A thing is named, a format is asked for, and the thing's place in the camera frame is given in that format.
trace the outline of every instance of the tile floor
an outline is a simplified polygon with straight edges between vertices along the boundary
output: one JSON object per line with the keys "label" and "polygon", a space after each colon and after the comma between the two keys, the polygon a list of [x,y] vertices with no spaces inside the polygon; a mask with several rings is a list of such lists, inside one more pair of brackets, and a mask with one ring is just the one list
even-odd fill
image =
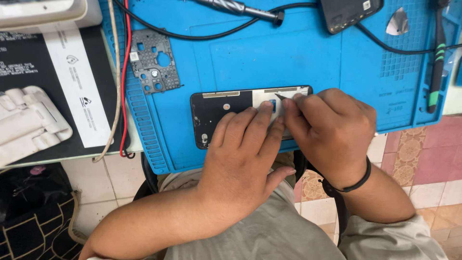
{"label": "tile floor", "polygon": [[98,163],[86,158],[61,164],[72,188],[81,192],[75,228],[87,236],[109,212],[133,201],[145,180],[138,154],[132,160],[108,155]]}
{"label": "tile floor", "polygon": [[[443,117],[437,125],[379,135],[367,153],[410,196],[450,259],[462,259],[460,129],[462,118]],[[73,188],[82,192],[76,228],[85,235],[113,209],[131,202],[145,180],[138,155],[133,160],[109,155],[96,164],[79,159],[62,165]],[[324,193],[320,178],[310,171],[303,175],[295,186],[295,207],[336,242],[335,202]]]}

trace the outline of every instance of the white cable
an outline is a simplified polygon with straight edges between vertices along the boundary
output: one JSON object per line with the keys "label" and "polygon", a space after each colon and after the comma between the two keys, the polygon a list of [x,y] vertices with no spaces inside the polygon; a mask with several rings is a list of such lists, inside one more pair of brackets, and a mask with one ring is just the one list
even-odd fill
{"label": "white cable", "polygon": [[99,162],[111,145],[112,138],[114,137],[114,133],[116,132],[117,123],[119,122],[119,115],[120,115],[120,105],[121,105],[121,79],[120,79],[120,50],[119,50],[119,38],[117,37],[117,26],[116,26],[116,18],[114,16],[114,6],[112,5],[112,0],[108,0],[109,5],[109,13],[111,15],[111,25],[112,25],[112,34],[114,35],[114,43],[115,43],[115,67],[116,67],[116,84],[117,84],[117,107],[115,108],[115,118],[114,123],[112,124],[111,134],[109,135],[108,142],[106,143],[106,147],[104,147],[103,152],[98,156],[98,158],[93,158],[91,161],[93,163]]}

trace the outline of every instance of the finger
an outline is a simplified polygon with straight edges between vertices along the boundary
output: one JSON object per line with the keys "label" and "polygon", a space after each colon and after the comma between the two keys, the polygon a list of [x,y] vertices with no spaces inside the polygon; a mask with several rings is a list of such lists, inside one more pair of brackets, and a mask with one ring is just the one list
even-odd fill
{"label": "finger", "polygon": [[284,122],[296,142],[302,142],[308,135],[311,126],[292,99],[284,99],[282,105],[286,111]]}
{"label": "finger", "polygon": [[317,95],[294,95],[295,102],[308,123],[318,131],[329,131],[335,127],[340,116]]}
{"label": "finger", "polygon": [[326,89],[318,94],[334,112],[340,115],[358,114],[358,106],[351,100],[345,92],[338,88]]}
{"label": "finger", "polygon": [[370,105],[355,99],[354,97],[350,96],[353,102],[361,109],[361,111],[371,120],[375,122],[377,119],[377,111]]}
{"label": "finger", "polygon": [[241,147],[254,150],[256,153],[260,150],[265,140],[272,114],[273,104],[269,101],[263,101],[260,105],[260,111],[258,111],[245,131]]}
{"label": "finger", "polygon": [[260,151],[258,152],[258,155],[261,158],[268,159],[271,162],[274,161],[278,155],[279,148],[281,147],[282,134],[284,133],[284,130],[286,130],[284,119],[277,118],[274,120],[273,125],[266,135]]}
{"label": "finger", "polygon": [[296,170],[289,166],[279,167],[272,173],[268,174],[266,177],[266,185],[264,190],[265,198],[268,198],[269,195],[276,189],[276,187],[281,183],[287,176],[295,174]]}
{"label": "finger", "polygon": [[223,145],[239,147],[242,143],[242,137],[244,136],[245,129],[255,117],[257,112],[256,108],[249,107],[233,117],[226,128]]}
{"label": "finger", "polygon": [[218,122],[217,127],[215,128],[215,131],[213,132],[212,141],[210,142],[209,147],[220,147],[223,144],[226,128],[228,128],[229,122],[235,116],[236,113],[230,112],[221,118],[220,122]]}

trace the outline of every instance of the person's left hand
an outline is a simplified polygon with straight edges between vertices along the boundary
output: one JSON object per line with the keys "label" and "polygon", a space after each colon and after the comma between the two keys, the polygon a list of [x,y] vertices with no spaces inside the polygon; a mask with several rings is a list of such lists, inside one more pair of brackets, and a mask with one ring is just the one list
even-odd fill
{"label": "person's left hand", "polygon": [[260,110],[249,107],[228,113],[217,125],[197,186],[201,200],[215,209],[217,217],[232,225],[263,204],[292,167],[268,174],[278,154],[284,119],[267,131],[273,104],[264,101]]}

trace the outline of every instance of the red wire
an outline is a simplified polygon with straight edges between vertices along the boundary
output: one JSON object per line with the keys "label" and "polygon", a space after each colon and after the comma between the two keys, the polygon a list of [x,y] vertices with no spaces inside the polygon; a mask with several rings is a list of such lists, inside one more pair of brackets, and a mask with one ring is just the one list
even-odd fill
{"label": "red wire", "polygon": [[[125,0],[125,7],[128,9],[128,0]],[[128,37],[127,37],[127,48],[125,52],[125,59],[123,60],[123,67],[122,67],[122,78],[121,78],[121,97],[122,97],[122,113],[123,113],[123,135],[122,135],[122,142],[120,144],[120,156],[126,157],[127,155],[124,155],[122,153],[123,150],[123,145],[125,143],[125,137],[127,136],[127,112],[125,110],[125,75],[127,72],[127,63],[128,63],[128,57],[130,55],[130,48],[132,46],[132,27],[130,25],[130,16],[128,14],[126,15],[126,20],[127,20],[127,32],[128,32]]]}

